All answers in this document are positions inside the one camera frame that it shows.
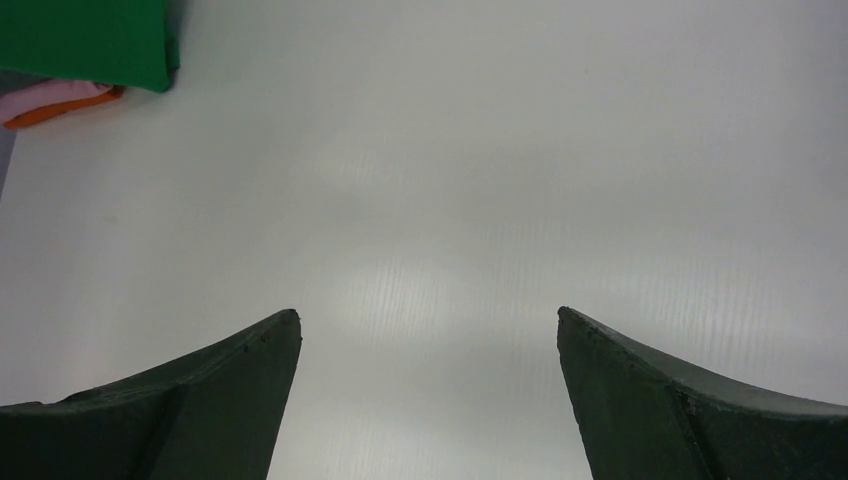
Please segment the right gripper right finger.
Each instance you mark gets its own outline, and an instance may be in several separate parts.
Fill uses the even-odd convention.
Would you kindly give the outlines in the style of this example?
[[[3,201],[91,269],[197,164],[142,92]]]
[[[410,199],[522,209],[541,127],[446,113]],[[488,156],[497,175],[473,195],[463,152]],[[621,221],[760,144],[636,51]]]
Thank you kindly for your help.
[[[719,375],[569,307],[557,347],[596,479],[843,479],[847,410]]]

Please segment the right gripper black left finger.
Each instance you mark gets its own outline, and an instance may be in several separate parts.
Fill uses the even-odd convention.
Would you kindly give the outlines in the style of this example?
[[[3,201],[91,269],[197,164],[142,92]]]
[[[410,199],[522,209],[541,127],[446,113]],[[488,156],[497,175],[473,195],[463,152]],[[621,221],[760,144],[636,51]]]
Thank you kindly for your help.
[[[302,345],[283,310],[55,403],[1,410],[5,479],[264,479]]]

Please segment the green t-shirt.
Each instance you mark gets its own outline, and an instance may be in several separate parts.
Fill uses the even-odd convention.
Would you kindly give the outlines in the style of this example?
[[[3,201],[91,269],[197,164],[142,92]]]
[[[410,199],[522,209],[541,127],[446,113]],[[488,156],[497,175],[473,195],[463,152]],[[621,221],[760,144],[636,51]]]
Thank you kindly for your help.
[[[169,3],[4,0],[1,68],[166,92],[179,68]]]

